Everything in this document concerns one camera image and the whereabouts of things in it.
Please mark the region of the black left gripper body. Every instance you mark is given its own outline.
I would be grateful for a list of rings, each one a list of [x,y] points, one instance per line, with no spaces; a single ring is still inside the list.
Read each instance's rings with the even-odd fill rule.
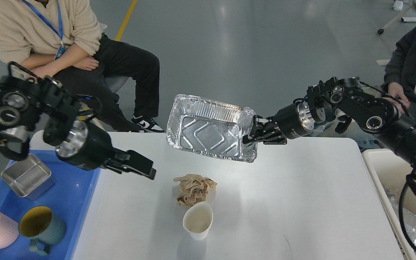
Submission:
[[[129,170],[123,161],[126,153],[114,148],[109,134],[90,121],[74,121],[66,140],[56,146],[56,156],[59,160],[86,171],[96,168]]]

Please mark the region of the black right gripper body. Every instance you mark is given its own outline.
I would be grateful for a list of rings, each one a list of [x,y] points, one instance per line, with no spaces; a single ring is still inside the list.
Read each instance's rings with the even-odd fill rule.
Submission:
[[[280,109],[272,117],[272,121],[277,123],[282,134],[288,139],[311,134],[315,124],[308,106],[298,102]]]

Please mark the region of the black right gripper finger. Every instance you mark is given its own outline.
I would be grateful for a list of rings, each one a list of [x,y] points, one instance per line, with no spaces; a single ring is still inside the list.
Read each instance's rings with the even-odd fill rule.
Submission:
[[[287,144],[287,138],[283,134],[265,134],[263,136],[255,137],[254,140],[258,143],[264,143],[267,145]]]
[[[252,128],[249,134],[246,134],[242,138],[243,144],[257,143],[254,138],[257,136],[263,136],[265,134],[278,134],[279,126],[272,120],[272,117],[266,119],[261,116],[255,115],[252,120]]]

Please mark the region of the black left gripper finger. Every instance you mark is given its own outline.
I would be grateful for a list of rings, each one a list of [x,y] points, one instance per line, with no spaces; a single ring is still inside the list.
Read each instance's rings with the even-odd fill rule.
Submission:
[[[105,161],[105,168],[119,174],[136,173],[150,180],[154,180],[156,175],[153,161],[134,150],[116,150],[114,155]]]

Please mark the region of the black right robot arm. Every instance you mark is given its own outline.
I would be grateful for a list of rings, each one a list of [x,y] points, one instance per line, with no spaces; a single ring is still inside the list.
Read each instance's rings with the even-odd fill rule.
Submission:
[[[316,123],[338,120],[336,132],[347,130],[352,121],[371,134],[383,147],[408,162],[412,168],[400,194],[398,215],[404,238],[416,252],[403,220],[403,201],[407,189],[416,196],[416,121],[406,107],[404,114],[386,99],[365,93],[358,77],[319,81],[307,94],[280,109],[276,115],[263,118],[255,115],[252,127],[242,143],[286,144],[314,131]]]

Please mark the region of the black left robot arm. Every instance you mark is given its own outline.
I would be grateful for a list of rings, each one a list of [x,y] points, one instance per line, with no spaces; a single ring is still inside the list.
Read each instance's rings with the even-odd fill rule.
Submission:
[[[102,113],[102,102],[95,110],[83,110],[83,100],[93,96],[73,95],[59,81],[40,78],[14,61],[7,69],[8,75],[0,79],[0,152],[6,158],[28,157],[29,133],[46,114],[43,140],[56,148],[59,160],[86,171],[102,168],[155,178],[152,160],[114,148],[109,134],[92,123]]]

